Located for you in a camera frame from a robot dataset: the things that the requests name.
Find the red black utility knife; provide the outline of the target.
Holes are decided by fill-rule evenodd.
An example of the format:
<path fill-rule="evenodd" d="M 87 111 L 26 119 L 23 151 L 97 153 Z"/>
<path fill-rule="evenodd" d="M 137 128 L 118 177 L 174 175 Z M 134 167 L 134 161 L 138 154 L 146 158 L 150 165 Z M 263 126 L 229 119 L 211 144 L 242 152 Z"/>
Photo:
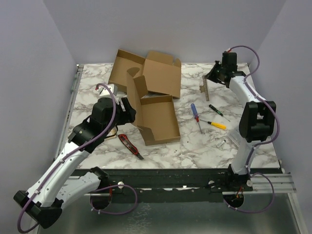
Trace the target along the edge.
<path fill-rule="evenodd" d="M 138 149 L 131 143 L 131 141 L 128 139 L 128 137 L 125 134 L 119 134 L 118 135 L 119 140 L 121 143 L 138 159 L 144 160 L 144 158 L 139 153 Z"/>

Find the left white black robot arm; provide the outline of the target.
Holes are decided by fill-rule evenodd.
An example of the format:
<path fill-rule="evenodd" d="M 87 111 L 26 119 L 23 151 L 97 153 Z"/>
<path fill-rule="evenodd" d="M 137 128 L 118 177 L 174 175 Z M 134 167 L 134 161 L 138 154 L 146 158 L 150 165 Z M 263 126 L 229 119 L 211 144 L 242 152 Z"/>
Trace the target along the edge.
<path fill-rule="evenodd" d="M 128 99 L 117 101 L 115 96 L 101 97 L 94 104 L 92 113 L 77 125 L 65 143 L 63 150 L 44 175 L 28 190 L 19 190 L 14 200 L 22 211 L 18 217 L 18 231 L 21 219 L 28 214 L 35 226 L 44 229 L 51 227 L 61 216 L 63 210 L 85 194 L 124 188 L 125 184 L 112 184 L 109 176 L 99 167 L 91 168 L 79 179 L 67 184 L 66 181 L 78 167 L 107 138 L 110 131 L 135 121 L 136 111 Z"/>

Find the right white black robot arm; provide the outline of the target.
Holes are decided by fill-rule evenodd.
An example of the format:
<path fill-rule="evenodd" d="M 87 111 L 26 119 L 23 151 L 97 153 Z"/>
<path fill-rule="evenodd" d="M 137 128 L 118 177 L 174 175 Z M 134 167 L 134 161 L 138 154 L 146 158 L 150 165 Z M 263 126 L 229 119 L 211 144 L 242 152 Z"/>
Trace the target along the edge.
<path fill-rule="evenodd" d="M 248 83 L 247 75 L 238 70 L 237 53 L 226 51 L 222 53 L 222 60 L 215 61 L 206 79 L 225 85 L 234 92 L 244 107 L 238 130 L 242 141 L 238 152 L 230 164 L 231 175 L 224 178 L 225 187 L 234 191 L 241 186 L 239 176 L 249 173 L 255 150 L 273 133 L 275 124 L 276 104 L 266 101 Z"/>

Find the brown cardboard express box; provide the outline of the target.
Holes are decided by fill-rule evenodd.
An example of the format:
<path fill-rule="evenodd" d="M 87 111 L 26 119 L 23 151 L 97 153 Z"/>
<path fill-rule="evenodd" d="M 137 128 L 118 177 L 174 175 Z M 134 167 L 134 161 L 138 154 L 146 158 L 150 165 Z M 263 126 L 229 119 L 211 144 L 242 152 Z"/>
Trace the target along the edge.
<path fill-rule="evenodd" d="M 181 61 L 174 56 L 158 51 L 149 51 L 146 57 L 119 49 L 109 77 L 119 91 L 127 92 L 126 74 L 130 68 L 138 68 L 138 76 L 145 76 L 151 93 L 180 98 Z"/>

